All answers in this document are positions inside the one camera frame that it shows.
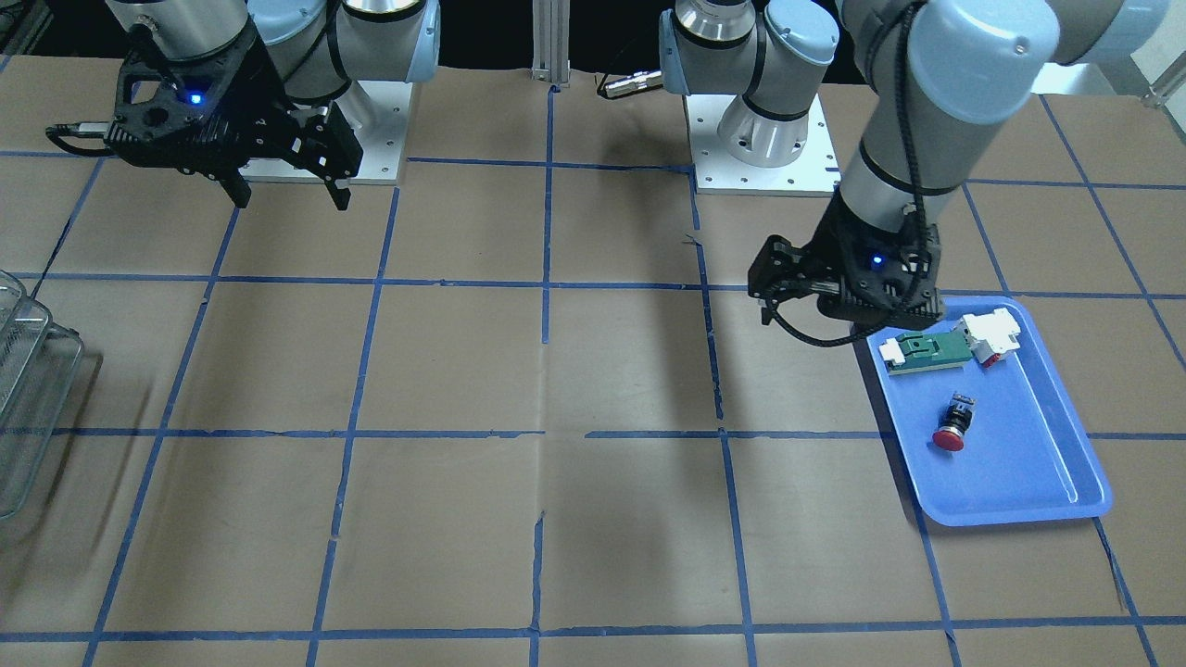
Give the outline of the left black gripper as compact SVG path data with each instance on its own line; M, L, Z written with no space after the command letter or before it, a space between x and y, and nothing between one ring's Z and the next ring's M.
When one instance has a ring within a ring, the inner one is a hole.
M771 235L750 266L750 296L774 305L817 296L820 313L861 328L884 324L925 330L943 320L936 282L940 236L932 220L919 222L914 207L892 214L898 231L863 223L833 193L806 246Z

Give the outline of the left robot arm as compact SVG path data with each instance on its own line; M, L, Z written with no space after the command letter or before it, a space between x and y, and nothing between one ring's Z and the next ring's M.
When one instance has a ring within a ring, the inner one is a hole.
M812 240L770 236L747 271L763 324L812 347L780 315L814 296L852 339L924 330L945 315L938 215L1048 64L1126 57L1156 33L1166 1L677 1L658 20L664 87L729 94L720 132L760 169L801 154L808 114L839 38L876 109Z

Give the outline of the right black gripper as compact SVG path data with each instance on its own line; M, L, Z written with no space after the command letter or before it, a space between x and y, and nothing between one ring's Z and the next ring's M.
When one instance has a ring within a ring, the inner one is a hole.
M364 155L359 139L338 104L292 110L250 19L221 49L186 61L165 55L161 34L144 19L128 31L107 150L138 169L208 176L235 208L248 208L253 193L242 169L255 157L283 159L315 176L334 208L347 210Z

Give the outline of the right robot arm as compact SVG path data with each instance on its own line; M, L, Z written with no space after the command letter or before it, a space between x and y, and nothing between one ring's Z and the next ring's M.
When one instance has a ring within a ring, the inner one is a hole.
M219 184L397 184L412 88L436 71L436 1L111 1L130 38L103 145Z

